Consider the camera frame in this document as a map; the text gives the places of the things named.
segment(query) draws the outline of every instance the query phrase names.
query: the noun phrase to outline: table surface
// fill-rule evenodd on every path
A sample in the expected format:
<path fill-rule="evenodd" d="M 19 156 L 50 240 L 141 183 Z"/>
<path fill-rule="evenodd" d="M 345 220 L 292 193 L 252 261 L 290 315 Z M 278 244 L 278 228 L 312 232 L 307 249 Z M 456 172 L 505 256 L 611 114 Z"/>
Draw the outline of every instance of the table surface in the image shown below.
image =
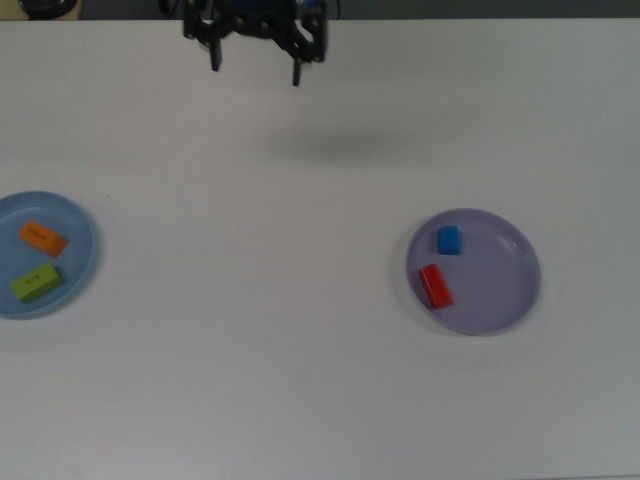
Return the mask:
<path fill-rule="evenodd" d="M 3 479 L 640 475 L 640 22 L 332 23 L 290 85 L 168 23 L 0 24 L 0 193 L 100 232 L 0 321 Z M 403 260 L 476 207 L 536 248 L 517 329 L 432 321 Z"/>

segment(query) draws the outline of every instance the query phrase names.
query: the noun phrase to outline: blue block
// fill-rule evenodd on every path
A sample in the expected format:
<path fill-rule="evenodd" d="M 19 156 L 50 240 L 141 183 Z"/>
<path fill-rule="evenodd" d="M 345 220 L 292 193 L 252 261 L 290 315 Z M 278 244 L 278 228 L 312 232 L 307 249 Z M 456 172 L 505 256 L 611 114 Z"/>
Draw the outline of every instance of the blue block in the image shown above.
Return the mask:
<path fill-rule="evenodd" d="M 445 226 L 438 230 L 438 253 L 440 255 L 460 254 L 460 230 Z"/>

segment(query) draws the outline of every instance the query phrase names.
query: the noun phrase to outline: dark background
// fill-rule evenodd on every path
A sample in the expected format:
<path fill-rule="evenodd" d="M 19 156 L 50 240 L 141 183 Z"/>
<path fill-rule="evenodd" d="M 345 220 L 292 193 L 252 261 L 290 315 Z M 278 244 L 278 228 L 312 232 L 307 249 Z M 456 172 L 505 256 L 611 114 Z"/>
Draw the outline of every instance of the dark background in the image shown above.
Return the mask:
<path fill-rule="evenodd" d="M 328 0 L 337 16 L 336 0 Z M 343 19 L 638 17 L 640 0 L 341 0 Z M 181 17 L 177 8 L 173 18 Z M 157 0 L 84 0 L 83 20 L 160 20 Z"/>

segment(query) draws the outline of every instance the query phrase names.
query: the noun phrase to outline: red block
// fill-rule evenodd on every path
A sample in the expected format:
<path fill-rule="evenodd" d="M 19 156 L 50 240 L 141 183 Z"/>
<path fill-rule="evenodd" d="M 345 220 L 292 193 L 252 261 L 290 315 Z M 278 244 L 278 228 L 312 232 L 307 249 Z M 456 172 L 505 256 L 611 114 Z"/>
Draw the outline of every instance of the red block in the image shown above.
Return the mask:
<path fill-rule="evenodd" d="M 438 265 L 434 263 L 420 270 L 420 280 L 427 295 L 429 295 L 429 300 L 431 300 L 433 308 L 438 310 L 453 303 L 453 299 L 451 298 L 444 278 L 442 278 L 442 273 Z"/>

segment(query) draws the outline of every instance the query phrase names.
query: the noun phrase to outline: block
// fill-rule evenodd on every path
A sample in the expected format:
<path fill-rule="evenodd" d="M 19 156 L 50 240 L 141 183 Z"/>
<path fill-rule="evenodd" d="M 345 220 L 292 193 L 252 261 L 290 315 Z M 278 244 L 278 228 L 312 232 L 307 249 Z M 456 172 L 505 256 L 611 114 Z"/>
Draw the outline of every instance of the block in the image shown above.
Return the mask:
<path fill-rule="evenodd" d="M 24 224 L 24 227 L 18 232 L 18 236 L 27 245 L 37 248 L 53 258 L 58 258 L 67 246 L 67 241 L 64 238 L 33 220 Z"/>
<path fill-rule="evenodd" d="M 420 280 L 434 309 L 439 310 L 453 303 L 451 293 L 449 293 L 449 288 L 438 265 L 434 263 L 420 270 Z"/>
<path fill-rule="evenodd" d="M 55 267 L 47 262 L 13 280 L 11 289 L 18 300 L 23 303 L 31 303 L 63 283 Z"/>
<path fill-rule="evenodd" d="M 440 255 L 460 254 L 460 230 L 445 226 L 438 230 L 438 253 Z"/>

